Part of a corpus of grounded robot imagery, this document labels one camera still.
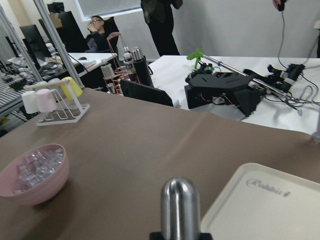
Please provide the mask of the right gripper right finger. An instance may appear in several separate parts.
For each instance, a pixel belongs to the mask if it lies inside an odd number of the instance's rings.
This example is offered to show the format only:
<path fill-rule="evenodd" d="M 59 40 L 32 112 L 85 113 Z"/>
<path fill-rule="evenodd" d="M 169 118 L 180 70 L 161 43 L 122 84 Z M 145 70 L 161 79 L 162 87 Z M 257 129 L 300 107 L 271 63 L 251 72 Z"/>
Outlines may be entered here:
<path fill-rule="evenodd" d="M 211 233 L 209 233 L 209 232 L 202 232 L 200 234 L 200 238 L 199 239 L 200 240 L 213 240 L 213 237 L 212 237 Z"/>

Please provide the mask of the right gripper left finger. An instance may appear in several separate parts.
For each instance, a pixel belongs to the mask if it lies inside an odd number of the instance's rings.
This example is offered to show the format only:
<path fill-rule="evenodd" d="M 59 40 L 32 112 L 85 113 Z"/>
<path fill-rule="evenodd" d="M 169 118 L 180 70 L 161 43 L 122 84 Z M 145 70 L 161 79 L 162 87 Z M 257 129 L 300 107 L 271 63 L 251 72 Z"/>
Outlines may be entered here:
<path fill-rule="evenodd" d="M 149 234 L 149 240 L 162 240 L 161 232 L 151 232 Z"/>

